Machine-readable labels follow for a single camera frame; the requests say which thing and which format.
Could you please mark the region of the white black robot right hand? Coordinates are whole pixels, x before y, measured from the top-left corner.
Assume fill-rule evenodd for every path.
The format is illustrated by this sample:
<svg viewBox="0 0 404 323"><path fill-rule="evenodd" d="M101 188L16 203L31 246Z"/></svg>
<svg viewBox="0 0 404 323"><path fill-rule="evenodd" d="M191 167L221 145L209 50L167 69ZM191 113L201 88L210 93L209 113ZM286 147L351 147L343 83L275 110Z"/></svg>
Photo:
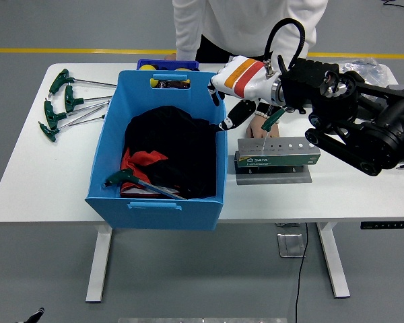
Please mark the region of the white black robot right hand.
<svg viewBox="0 0 404 323"><path fill-rule="evenodd" d="M228 131L239 127L251 116L259 117L259 126L268 119L268 111L260 110L265 101L267 106L275 103L274 83L279 73L267 75L265 64L243 56L234 57L226 63L207 85L213 103L219 106L226 96L233 96L239 102L231 109L227 117L215 126L216 131Z"/></svg>

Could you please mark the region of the person's left hand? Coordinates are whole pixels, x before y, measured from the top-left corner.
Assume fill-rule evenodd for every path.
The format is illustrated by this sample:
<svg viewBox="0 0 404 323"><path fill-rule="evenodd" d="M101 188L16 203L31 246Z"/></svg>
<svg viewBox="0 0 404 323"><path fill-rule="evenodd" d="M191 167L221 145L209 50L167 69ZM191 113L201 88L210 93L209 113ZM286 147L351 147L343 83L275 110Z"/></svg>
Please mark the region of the person's left hand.
<svg viewBox="0 0 404 323"><path fill-rule="evenodd" d="M264 131L261 127L266 119L259 115L254 115L246 128L247 138L262 139L266 137L280 137L278 124L275 123L269 132Z"/></svg>

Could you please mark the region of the black white robot left hand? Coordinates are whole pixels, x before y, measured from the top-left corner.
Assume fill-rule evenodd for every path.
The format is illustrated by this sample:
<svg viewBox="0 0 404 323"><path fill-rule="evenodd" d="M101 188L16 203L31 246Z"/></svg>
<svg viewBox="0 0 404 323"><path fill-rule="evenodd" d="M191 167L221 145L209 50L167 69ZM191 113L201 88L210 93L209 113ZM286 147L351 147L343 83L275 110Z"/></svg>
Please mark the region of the black white robot left hand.
<svg viewBox="0 0 404 323"><path fill-rule="evenodd" d="M27 320L25 320L24 323L38 323L43 314L44 314L44 308L39 308Z"/></svg>

